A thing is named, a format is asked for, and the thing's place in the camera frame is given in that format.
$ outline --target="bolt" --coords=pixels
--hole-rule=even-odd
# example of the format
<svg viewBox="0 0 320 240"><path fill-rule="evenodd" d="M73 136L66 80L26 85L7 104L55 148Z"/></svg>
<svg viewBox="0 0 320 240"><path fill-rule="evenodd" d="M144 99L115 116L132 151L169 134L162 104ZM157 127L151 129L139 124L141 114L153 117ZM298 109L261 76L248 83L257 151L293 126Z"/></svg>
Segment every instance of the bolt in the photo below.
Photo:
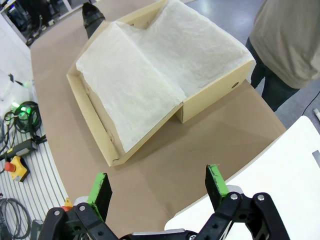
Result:
<svg viewBox="0 0 320 240"><path fill-rule="evenodd" d="M231 198L232 200L237 200L237 199L238 199L238 196L237 196L237 194L233 193L233 194L231 194L230 198Z"/></svg>
<svg viewBox="0 0 320 240"><path fill-rule="evenodd" d="M260 195L258 195L258 200L259 200L259 201L263 201L263 200L265 200L265 197L260 194Z"/></svg>

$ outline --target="striped metal surface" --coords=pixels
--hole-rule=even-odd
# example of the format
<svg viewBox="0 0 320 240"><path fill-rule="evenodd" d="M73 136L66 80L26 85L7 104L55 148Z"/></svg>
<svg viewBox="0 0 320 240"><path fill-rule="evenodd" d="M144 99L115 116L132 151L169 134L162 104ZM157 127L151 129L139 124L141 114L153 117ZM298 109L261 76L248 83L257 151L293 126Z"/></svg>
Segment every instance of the striped metal surface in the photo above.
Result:
<svg viewBox="0 0 320 240"><path fill-rule="evenodd" d="M44 129L38 130L42 136ZM17 132L15 138L9 140L10 146L21 143L30 138L29 134ZM4 198L18 200L28 210L31 220L44 220L47 211L53 207L63 206L67 193L60 179L55 162L53 160L48 142L38 145L36 151L23 156L30 173L23 182L13 181L8 172L0 174L0 192ZM4 168L5 161L0 161L0 170ZM9 207L7 221L12 232L16 222L15 213ZM22 221L22 232L27 230L27 222Z"/></svg>

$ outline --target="person's leg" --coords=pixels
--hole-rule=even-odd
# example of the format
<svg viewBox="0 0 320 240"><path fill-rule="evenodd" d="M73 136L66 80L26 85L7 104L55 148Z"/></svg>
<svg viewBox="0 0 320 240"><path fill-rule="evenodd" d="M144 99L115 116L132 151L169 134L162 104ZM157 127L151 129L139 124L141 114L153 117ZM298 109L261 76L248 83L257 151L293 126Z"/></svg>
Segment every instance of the person's leg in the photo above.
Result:
<svg viewBox="0 0 320 240"><path fill-rule="evenodd" d="M259 85L259 83L261 82L261 80L265 77L265 65L261 61L261 59L258 56L254 47L252 46L249 38L246 41L245 46L250 51L250 53L252 54L252 56L256 62L256 65L255 65L254 70L251 75L251 85L252 85L252 87L256 88Z"/></svg>
<svg viewBox="0 0 320 240"><path fill-rule="evenodd" d="M285 84L276 74L266 67L265 82L262 98L275 112L286 100L298 92L299 89Z"/></svg>

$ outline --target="cardboard box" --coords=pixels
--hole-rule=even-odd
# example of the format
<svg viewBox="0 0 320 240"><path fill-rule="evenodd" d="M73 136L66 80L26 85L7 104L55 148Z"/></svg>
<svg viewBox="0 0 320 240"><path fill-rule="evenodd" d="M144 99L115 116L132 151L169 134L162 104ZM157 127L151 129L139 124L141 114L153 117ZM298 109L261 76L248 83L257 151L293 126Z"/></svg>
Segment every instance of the cardboard box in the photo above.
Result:
<svg viewBox="0 0 320 240"><path fill-rule="evenodd" d="M135 28L145 29L153 21L165 3L166 0L156 2L128 14L118 19L118 21L132 25ZM185 123L187 120L215 103L224 95L231 92L245 80L252 64L254 63L253 60L245 62L229 74L220 77L204 87L201 91L188 97L183 101L183 103L173 108L134 147L132 147L128 152L125 152L112 119L106 112L97 94L84 80L83 74L76 68L76 62L79 57L88 49L99 34L108 27L108 25L109 24L107 22L103 22L94 32L72 65L67 74L67 78L85 121L109 166L116 166L125 163L174 114L176 114L182 123Z"/></svg>

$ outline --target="floor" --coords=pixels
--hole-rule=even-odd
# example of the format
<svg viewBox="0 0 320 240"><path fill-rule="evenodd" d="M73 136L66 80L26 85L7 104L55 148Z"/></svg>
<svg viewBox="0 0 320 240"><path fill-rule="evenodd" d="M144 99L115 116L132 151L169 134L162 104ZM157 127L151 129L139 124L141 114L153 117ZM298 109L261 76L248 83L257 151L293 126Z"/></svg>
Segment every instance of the floor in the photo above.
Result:
<svg viewBox="0 0 320 240"><path fill-rule="evenodd" d="M245 44L253 28L255 15L263 2L264 0L195 0L187 5ZM264 81L256 89L260 94L263 84ZM319 92L320 79L299 90L279 107L275 114L283 125L289 128ZM304 115L312 121L320 133L320 122L313 113L313 109L317 107L320 109L320 96L312 102Z"/></svg>

